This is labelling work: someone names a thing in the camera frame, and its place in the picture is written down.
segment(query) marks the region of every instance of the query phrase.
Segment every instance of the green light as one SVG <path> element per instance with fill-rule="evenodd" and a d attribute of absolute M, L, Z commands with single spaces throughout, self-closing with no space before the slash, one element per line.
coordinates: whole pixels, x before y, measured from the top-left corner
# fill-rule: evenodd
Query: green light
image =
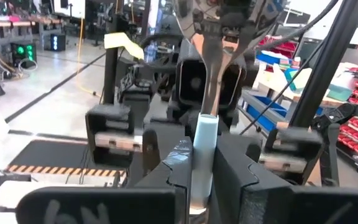
<path fill-rule="evenodd" d="M 22 47 L 18 47 L 18 48 L 17 48 L 17 53 L 23 54 L 23 53 L 24 53 L 24 49 L 23 49 Z"/>

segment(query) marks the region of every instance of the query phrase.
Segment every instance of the orange black hazard stripe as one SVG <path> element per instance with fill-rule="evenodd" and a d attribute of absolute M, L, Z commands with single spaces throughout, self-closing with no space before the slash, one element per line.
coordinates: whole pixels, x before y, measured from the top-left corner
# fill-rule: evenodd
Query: orange black hazard stripe
<path fill-rule="evenodd" d="M 104 170 L 104 169 L 82 169 L 68 167 L 42 167 L 42 166 L 9 166 L 6 170 L 10 172 L 30 173 L 30 174 L 65 174 L 65 175 L 90 175 L 95 177 L 114 177 L 119 172 L 122 176 L 124 170 Z"/>

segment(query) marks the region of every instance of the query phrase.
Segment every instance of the black floor mat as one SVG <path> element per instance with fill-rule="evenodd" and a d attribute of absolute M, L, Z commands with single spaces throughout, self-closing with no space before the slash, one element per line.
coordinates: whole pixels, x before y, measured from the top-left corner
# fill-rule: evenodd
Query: black floor mat
<path fill-rule="evenodd" d="M 9 164 L 11 172 L 73 174 L 112 177 L 123 167 L 95 164 L 85 144 L 34 140 Z"/>

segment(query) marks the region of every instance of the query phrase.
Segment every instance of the yellow sticky note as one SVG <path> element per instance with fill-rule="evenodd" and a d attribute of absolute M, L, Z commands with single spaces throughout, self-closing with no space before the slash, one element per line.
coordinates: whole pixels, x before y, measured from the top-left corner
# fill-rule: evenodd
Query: yellow sticky note
<path fill-rule="evenodd" d="M 143 49 L 133 43 L 123 32 L 104 35 L 104 48 L 111 49 L 115 47 L 124 47 L 133 57 L 144 59 Z"/>

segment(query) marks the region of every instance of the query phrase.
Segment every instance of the concrete floor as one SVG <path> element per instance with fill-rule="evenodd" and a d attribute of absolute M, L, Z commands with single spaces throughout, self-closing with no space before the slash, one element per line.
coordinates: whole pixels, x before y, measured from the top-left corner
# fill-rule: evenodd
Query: concrete floor
<path fill-rule="evenodd" d="M 22 80 L 3 83 L 6 94 L 0 97 L 0 113 L 9 120 L 9 129 L 34 134 L 86 137 L 85 113 L 99 103 L 99 98 L 82 89 L 101 93 L 104 50 L 85 42 L 81 52 L 80 64 L 77 64 L 77 51 L 74 47 L 61 53 L 38 50 L 38 70 L 29 73 Z M 71 77 L 82 67 L 85 68 L 77 76 Z M 156 116 L 165 114 L 165 108 L 158 99 L 152 102 L 151 107 Z M 249 124 L 245 117 L 241 117 L 241 121 L 233 130 L 235 133 Z M 37 137 L 8 134 L 3 141 L 0 169 L 5 168 L 35 138 Z M 354 169 L 341 160 L 338 160 L 338 166 L 341 185 L 358 188 L 358 174 Z M 62 182 L 66 176 L 35 175 L 35 178 Z M 69 183 L 78 183 L 78 178 L 79 176 L 73 176 Z M 101 185 L 105 181 L 109 180 L 105 177 L 86 177 L 84 184 Z"/>

